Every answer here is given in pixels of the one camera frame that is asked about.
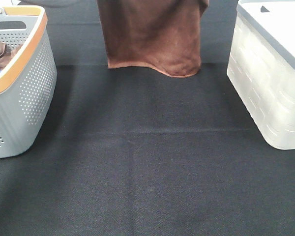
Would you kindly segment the white basket with grey rim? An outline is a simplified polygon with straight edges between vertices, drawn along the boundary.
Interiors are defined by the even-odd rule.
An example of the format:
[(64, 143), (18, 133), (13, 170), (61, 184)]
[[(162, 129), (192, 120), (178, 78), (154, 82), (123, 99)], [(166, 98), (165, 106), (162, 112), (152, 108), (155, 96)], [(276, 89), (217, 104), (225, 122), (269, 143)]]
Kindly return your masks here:
[(295, 149), (295, 0), (240, 0), (227, 75), (265, 141)]

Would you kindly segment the grey basket with orange rim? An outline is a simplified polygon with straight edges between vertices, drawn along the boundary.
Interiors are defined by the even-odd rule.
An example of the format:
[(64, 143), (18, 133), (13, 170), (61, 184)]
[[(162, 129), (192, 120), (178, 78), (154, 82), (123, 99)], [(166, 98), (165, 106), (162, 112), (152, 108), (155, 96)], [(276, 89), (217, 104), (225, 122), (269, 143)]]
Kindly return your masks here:
[(57, 69), (45, 9), (36, 5), (0, 7), (0, 42), (16, 55), (0, 72), (0, 159), (27, 151), (51, 104)]

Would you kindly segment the brown towel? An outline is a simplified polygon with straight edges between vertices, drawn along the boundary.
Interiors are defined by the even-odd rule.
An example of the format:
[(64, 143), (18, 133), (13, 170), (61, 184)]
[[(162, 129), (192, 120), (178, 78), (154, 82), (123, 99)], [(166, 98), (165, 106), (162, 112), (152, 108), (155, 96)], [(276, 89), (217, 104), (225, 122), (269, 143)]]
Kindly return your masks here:
[(201, 68), (207, 0), (97, 1), (109, 69), (147, 67), (176, 78)]

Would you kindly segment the brown cloth in basket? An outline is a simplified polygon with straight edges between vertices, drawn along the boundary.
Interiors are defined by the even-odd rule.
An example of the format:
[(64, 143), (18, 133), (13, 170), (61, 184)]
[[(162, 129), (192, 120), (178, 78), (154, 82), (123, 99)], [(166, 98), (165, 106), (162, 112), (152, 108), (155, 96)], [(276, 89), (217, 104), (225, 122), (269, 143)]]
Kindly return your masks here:
[(0, 71), (10, 63), (21, 47), (22, 44), (15, 49), (10, 49), (6, 43), (0, 42)]

